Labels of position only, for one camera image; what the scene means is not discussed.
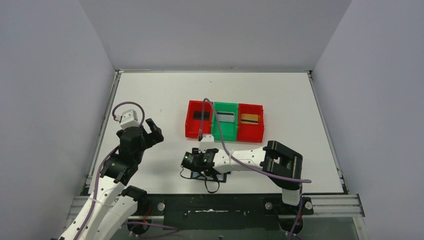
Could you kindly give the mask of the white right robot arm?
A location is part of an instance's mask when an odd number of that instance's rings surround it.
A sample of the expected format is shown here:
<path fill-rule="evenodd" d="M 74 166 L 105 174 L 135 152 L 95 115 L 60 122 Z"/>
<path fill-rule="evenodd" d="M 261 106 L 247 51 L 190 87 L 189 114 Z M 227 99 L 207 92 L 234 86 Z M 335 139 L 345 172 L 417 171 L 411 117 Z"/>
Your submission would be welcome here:
<path fill-rule="evenodd" d="M 302 185 L 311 182 L 302 179 L 303 156 L 275 140 L 263 147 L 235 151 L 210 148 L 202 141 L 198 148 L 184 154 L 181 167 L 214 180 L 230 172 L 265 175 L 281 188 L 281 207 L 289 214 L 301 207 Z"/>

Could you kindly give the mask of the black leather card holder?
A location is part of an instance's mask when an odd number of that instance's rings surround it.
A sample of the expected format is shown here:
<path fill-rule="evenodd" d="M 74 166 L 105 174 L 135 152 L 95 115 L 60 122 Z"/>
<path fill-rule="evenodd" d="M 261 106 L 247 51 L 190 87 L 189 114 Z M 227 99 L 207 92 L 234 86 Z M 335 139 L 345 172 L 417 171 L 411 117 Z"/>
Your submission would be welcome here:
<path fill-rule="evenodd" d="M 192 171 L 190 173 L 190 179 L 194 179 L 194 180 L 201 180 L 201 181 L 210 181 L 210 182 L 218 182 L 218 183 L 226 183 L 227 182 L 227 176 L 230 175 L 231 172 L 226 172 L 223 174 L 217 174 L 214 176 L 207 176 L 203 173 L 199 173 L 199 172 L 194 172 Z"/>

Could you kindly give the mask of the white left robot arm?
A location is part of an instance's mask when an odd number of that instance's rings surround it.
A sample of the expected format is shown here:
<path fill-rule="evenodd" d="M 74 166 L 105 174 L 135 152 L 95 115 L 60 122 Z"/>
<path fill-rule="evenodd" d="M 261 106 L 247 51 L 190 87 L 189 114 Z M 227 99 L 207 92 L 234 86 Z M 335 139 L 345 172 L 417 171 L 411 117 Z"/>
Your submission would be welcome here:
<path fill-rule="evenodd" d="M 163 142 L 164 136 L 151 118 L 145 122 L 150 132 L 134 121 L 116 133 L 119 145 L 100 164 L 92 193 L 59 239 L 108 240 L 127 217 L 147 209 L 146 191 L 128 183 L 145 150 Z"/>

